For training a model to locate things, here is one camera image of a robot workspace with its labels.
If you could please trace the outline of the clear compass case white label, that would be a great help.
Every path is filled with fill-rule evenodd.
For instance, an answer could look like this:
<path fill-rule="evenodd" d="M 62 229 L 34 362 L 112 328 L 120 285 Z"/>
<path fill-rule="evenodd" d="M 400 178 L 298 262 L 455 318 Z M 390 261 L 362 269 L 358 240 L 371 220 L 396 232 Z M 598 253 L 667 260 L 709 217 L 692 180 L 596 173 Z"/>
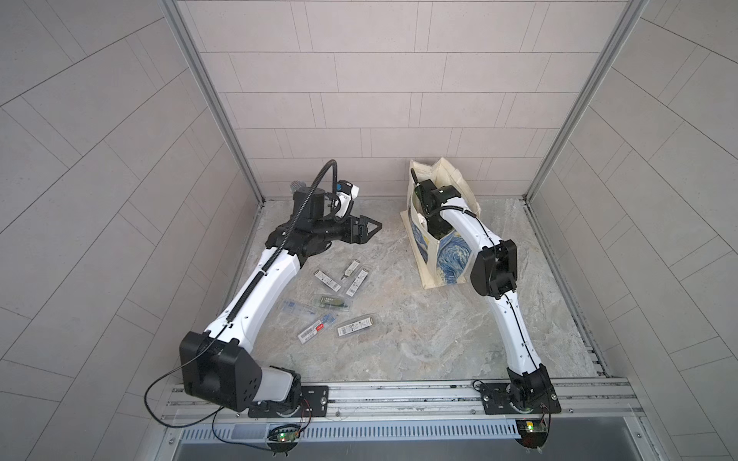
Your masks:
<path fill-rule="evenodd" d="M 355 297 L 355 295 L 359 291 L 359 288 L 361 288 L 362 284 L 365 282 L 369 274 L 370 272 L 367 269 L 361 268 L 361 270 L 359 270 L 357 276 L 354 278 L 353 282 L 347 289 L 346 295 L 350 298 Z"/>

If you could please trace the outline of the clear compass case wide label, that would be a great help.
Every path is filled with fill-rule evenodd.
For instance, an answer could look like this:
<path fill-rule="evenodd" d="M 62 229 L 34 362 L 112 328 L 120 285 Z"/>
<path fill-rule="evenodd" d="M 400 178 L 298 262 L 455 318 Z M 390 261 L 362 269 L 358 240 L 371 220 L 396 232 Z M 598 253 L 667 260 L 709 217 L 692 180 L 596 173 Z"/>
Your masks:
<path fill-rule="evenodd" d="M 336 328 L 338 338 L 345 338 L 365 330 L 370 330 L 376 326 L 376 321 L 372 315 L 363 315 L 352 319 Z"/>

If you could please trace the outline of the clear compass case blue pen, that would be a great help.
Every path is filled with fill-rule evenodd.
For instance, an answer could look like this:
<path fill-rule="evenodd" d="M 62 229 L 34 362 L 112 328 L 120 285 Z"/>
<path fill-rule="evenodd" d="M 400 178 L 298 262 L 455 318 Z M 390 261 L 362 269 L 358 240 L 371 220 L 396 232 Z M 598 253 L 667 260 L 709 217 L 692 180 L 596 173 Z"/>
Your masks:
<path fill-rule="evenodd" d="M 310 305 L 304 305 L 292 300 L 284 300 L 282 304 L 282 313 L 286 313 L 295 318 L 309 319 L 317 315 L 315 309 Z"/>

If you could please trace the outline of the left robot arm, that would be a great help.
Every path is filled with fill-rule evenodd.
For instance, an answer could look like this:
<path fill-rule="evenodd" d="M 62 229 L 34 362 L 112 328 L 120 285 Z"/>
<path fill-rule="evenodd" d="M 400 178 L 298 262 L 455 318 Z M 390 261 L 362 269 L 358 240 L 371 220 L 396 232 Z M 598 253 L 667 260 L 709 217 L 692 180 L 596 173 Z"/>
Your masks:
<path fill-rule="evenodd" d="M 180 344 L 184 391 L 213 405 L 241 412 L 264 403 L 282 415 L 301 405 L 300 376 L 263 367 L 251 353 L 269 312 L 309 257 L 338 240 L 364 244 L 380 222 L 355 216 L 359 189 L 341 181 L 336 190 L 300 187 L 288 222 L 269 234 L 258 265 L 236 297 L 204 332 L 189 332 Z"/>

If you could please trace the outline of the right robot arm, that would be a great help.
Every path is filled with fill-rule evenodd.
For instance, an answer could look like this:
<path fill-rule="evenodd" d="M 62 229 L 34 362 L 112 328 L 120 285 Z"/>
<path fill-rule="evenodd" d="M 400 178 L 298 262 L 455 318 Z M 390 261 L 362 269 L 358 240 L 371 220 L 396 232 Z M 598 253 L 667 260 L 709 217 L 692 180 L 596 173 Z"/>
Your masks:
<path fill-rule="evenodd" d="M 517 290 L 517 246 L 486 228 L 454 186 L 419 180 L 411 170 L 414 197 L 430 231 L 450 231 L 470 248 L 470 282 L 491 305 L 507 356 L 507 406 L 523 413 L 559 413 L 560 404 L 547 368 L 530 339 Z"/>

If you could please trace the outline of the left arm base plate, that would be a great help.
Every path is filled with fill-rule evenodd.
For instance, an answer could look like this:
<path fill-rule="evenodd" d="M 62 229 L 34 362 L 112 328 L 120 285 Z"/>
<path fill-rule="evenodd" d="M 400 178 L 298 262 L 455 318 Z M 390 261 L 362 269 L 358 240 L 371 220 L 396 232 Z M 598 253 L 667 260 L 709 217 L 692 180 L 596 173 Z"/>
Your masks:
<path fill-rule="evenodd" d="M 251 405 L 247 416 L 249 418 L 325 417 L 329 397 L 329 386 L 302 386 L 299 391 L 292 389 L 285 401 L 261 401 Z"/>

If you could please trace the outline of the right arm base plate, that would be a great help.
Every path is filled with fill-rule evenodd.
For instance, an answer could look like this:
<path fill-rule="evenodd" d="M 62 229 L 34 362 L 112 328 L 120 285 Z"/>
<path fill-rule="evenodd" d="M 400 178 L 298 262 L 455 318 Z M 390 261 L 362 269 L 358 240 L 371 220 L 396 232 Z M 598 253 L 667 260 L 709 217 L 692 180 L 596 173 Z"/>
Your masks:
<path fill-rule="evenodd" d="M 543 415 L 562 411 L 552 386 L 530 390 L 512 382 L 475 380 L 472 387 L 480 394 L 485 415 Z"/>

